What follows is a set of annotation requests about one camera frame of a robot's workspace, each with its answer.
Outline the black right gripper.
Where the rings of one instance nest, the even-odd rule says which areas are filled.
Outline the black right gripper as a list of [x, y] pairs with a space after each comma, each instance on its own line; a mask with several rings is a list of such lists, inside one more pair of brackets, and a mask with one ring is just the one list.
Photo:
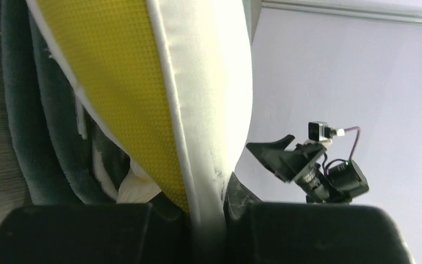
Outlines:
[[321, 186], [318, 159], [326, 147], [318, 143], [298, 144], [294, 150], [286, 148], [295, 139], [287, 135], [274, 142], [249, 142], [246, 149], [268, 171], [283, 182], [294, 182], [304, 191]]

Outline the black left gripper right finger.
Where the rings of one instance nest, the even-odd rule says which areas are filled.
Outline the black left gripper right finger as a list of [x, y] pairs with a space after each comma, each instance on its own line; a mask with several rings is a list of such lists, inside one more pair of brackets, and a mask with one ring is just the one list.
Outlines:
[[395, 222], [369, 206], [263, 202], [228, 184], [225, 263], [413, 263]]

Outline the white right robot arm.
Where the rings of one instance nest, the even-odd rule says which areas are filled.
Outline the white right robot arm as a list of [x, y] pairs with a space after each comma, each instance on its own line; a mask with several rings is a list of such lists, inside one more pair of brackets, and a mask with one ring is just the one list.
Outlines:
[[274, 142], [250, 142], [247, 150], [258, 162], [284, 183], [294, 182], [306, 194], [306, 203], [350, 203], [369, 191], [363, 172], [352, 159], [327, 160], [327, 148], [320, 142], [306, 141], [293, 150], [287, 147], [295, 139], [288, 135]]

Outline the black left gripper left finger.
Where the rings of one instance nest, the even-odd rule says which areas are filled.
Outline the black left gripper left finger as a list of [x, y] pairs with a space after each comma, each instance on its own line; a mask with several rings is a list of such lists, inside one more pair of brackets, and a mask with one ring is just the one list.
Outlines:
[[153, 205], [31, 206], [0, 225], [0, 263], [190, 263], [180, 211]]

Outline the grey plush pillowcase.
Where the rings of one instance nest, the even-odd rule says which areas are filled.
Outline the grey plush pillowcase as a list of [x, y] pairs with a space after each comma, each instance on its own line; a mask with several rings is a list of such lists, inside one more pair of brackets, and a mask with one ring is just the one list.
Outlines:
[[145, 1], [3, 1], [9, 130], [35, 205], [188, 212]]

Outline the white and yellow pillow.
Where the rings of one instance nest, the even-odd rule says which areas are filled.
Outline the white and yellow pillow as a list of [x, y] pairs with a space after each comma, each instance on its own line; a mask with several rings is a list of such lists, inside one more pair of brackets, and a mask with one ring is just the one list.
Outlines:
[[96, 122], [190, 214], [225, 228], [223, 203], [252, 114], [241, 1], [28, 1]]

